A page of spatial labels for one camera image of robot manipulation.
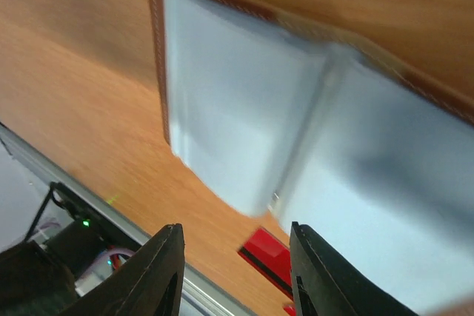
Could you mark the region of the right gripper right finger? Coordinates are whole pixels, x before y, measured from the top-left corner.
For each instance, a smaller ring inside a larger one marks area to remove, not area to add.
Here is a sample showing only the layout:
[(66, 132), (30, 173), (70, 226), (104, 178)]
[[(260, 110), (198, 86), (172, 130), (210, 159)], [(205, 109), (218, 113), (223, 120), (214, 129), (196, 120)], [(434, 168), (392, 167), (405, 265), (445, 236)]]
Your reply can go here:
[(297, 315), (414, 315), (306, 224), (292, 222), (290, 264)]

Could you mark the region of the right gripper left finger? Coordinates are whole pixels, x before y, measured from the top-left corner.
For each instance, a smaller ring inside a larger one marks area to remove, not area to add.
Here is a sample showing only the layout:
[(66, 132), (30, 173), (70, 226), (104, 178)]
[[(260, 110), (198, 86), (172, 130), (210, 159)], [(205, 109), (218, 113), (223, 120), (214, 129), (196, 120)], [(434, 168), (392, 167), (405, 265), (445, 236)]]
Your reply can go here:
[(184, 279), (184, 232), (159, 230), (111, 277), (62, 315), (178, 315)]

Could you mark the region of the brown leather card holder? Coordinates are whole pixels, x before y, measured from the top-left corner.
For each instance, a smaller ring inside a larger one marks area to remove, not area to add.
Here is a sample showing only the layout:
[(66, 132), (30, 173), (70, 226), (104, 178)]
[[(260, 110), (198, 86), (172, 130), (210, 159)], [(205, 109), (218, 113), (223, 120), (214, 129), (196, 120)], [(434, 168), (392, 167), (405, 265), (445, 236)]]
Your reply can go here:
[(149, 0), (163, 133), (414, 315), (473, 313), (473, 0)]

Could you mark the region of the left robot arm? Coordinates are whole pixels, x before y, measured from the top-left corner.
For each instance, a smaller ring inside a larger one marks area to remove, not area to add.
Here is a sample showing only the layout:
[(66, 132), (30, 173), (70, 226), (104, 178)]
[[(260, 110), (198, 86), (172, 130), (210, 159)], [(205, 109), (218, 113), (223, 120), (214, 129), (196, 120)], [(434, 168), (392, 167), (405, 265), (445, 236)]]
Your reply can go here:
[[(47, 205), (54, 203), (72, 222), (44, 242), (34, 239)], [(52, 182), (24, 240), (1, 253), (1, 314), (59, 315), (78, 300), (75, 283), (97, 264), (139, 249), (138, 242), (63, 183)]]

